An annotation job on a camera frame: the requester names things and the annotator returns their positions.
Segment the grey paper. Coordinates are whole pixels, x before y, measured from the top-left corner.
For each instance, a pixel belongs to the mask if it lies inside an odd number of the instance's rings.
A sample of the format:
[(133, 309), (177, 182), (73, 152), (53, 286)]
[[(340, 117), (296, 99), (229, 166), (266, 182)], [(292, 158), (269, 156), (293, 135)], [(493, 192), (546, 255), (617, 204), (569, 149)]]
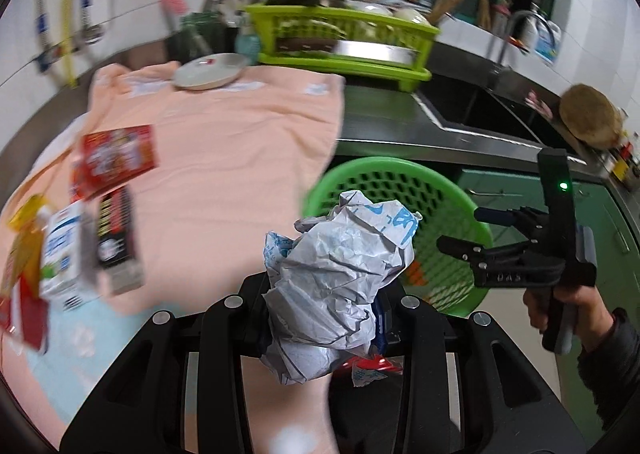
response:
[(261, 360), (281, 384), (305, 384), (349, 356), (367, 356), (375, 297), (413, 262), (421, 221), (398, 200), (372, 202), (350, 190), (329, 214), (296, 221), (296, 239), (267, 233), (272, 343)]

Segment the white milk carton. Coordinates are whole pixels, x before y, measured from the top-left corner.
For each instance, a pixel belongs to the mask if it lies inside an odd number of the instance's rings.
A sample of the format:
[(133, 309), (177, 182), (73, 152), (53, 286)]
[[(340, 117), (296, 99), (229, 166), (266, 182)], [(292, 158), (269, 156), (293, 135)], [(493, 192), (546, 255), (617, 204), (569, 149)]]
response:
[(83, 201), (50, 219), (42, 245), (40, 297), (70, 311), (98, 297), (94, 223)]

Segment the yellow drink bottle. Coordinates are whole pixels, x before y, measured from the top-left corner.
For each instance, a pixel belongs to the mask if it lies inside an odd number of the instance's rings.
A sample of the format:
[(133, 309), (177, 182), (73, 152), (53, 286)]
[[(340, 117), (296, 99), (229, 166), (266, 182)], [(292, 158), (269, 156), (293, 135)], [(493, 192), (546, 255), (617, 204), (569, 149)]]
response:
[(10, 219), (8, 226), (15, 237), (2, 273), (2, 298), (11, 298), (19, 281), (24, 281), (32, 296), (39, 298), (44, 230), (52, 214), (48, 200), (42, 194), (34, 194)]

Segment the red noodle cup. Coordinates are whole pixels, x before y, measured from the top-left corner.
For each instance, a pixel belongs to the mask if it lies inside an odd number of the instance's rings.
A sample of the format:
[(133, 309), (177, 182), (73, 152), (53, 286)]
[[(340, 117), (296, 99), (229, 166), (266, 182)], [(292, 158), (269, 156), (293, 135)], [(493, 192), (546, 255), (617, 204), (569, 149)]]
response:
[(87, 133), (70, 170), (70, 200), (89, 200), (157, 165), (151, 125)]

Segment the green mesh waste basket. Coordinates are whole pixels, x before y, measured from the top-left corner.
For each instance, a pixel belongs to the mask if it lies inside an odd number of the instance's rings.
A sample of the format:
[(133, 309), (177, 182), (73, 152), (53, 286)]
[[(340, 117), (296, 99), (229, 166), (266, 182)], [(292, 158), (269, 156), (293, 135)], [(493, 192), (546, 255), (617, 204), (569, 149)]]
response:
[(308, 193), (303, 215), (324, 216), (341, 193), (359, 190), (373, 202), (396, 200), (422, 221), (412, 243), (414, 260), (399, 277), (405, 291), (436, 310), (466, 318), (487, 291), (474, 286), (470, 266), (437, 249), (439, 237), (455, 237), (491, 247), (486, 223), (474, 217), (476, 204), (462, 189), (437, 171), (405, 159), (370, 156), (352, 159), (327, 171)]

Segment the round wooden cutting board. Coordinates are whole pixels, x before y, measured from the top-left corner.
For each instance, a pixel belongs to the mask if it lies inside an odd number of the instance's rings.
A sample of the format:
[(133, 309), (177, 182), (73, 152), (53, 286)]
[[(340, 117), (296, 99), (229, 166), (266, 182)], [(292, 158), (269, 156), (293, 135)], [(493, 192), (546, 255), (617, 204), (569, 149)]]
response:
[(561, 96), (559, 113), (572, 135), (593, 149), (613, 149), (620, 142), (623, 133), (620, 110), (598, 89), (573, 85)]

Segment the red stool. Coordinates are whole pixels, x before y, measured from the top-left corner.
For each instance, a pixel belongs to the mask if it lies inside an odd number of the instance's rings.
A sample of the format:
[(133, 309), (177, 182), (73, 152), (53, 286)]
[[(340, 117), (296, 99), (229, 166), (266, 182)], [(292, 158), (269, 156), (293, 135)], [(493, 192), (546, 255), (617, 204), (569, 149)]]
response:
[(356, 378), (365, 378), (382, 375), (401, 375), (403, 370), (401, 363), (375, 354), (371, 358), (350, 356), (347, 360), (337, 365), (334, 374), (350, 373)]

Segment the black small box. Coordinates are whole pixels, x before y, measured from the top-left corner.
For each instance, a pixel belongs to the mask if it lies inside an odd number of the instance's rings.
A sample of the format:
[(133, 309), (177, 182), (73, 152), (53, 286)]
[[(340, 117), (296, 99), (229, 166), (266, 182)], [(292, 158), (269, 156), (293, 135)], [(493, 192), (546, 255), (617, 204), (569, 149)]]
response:
[(128, 185), (104, 194), (99, 200), (96, 261), (106, 275), (106, 286), (112, 296), (140, 289), (143, 285), (134, 204)]

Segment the red snack box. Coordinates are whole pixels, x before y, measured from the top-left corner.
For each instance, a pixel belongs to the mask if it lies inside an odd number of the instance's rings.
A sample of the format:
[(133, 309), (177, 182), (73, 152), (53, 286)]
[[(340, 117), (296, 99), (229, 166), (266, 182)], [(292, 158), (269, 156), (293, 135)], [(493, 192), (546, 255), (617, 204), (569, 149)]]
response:
[(48, 310), (47, 301), (35, 296), (28, 283), (19, 279), (9, 295), (1, 296), (1, 330), (32, 350), (45, 352)]

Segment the detergent bottle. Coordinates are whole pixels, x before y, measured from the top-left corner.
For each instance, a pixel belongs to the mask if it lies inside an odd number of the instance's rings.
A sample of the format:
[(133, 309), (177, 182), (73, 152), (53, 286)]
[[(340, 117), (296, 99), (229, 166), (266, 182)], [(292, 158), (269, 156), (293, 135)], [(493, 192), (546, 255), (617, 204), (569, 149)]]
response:
[(561, 48), (562, 30), (551, 20), (537, 22), (538, 40), (536, 54), (549, 66), (553, 66)]

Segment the pink towel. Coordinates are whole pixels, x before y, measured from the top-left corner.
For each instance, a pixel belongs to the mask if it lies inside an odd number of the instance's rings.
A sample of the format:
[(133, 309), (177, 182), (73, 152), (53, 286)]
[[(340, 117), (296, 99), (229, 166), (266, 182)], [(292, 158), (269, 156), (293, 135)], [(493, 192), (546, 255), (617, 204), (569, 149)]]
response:
[(265, 236), (293, 233), (341, 135), (341, 76), (255, 66), (231, 86), (185, 92), (175, 68), (104, 66), (82, 126), (154, 131), (156, 165), (129, 185), (143, 285), (52, 313), (43, 354), (1, 341), (6, 382), (52, 443), (154, 310), (203, 311), (262, 270)]

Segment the lime green dish rack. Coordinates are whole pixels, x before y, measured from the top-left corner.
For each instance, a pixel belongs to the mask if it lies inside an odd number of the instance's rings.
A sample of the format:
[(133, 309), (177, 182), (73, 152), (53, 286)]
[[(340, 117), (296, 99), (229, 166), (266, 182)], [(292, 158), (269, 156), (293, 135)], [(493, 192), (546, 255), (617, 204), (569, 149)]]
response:
[[(428, 23), (348, 8), (255, 4), (246, 11), (260, 38), (258, 61), (262, 64), (394, 81), (402, 92), (414, 92), (432, 77), (426, 63), (439, 29)], [(405, 47), (416, 51), (416, 62), (404, 68), (335, 56), (282, 55), (276, 49), (276, 40), (281, 37), (324, 37)]]

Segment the white ceramic plate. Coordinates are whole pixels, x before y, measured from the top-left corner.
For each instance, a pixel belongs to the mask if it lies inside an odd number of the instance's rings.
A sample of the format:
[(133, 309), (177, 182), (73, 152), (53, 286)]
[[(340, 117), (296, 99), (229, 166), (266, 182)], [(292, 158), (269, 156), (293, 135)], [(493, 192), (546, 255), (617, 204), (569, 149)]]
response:
[(249, 64), (250, 60), (234, 52), (203, 56), (179, 66), (171, 81), (192, 92), (216, 89), (237, 80)]

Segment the dark green utensil holder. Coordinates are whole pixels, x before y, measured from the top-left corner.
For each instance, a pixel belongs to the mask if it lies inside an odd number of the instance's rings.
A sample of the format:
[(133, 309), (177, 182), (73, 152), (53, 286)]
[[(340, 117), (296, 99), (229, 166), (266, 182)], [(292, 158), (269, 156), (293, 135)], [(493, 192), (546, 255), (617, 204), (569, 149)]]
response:
[(169, 21), (165, 50), (169, 60), (181, 64), (196, 58), (234, 50), (238, 28), (215, 11), (190, 12)]

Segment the pink brush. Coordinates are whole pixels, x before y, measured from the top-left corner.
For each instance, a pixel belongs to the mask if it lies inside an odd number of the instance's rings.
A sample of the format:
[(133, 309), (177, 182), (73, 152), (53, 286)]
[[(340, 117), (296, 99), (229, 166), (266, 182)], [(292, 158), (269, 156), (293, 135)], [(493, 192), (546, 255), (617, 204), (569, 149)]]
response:
[(162, 8), (169, 32), (177, 32), (180, 28), (181, 18), (189, 11), (188, 6), (186, 6), (186, 1), (160, 0), (160, 8)]

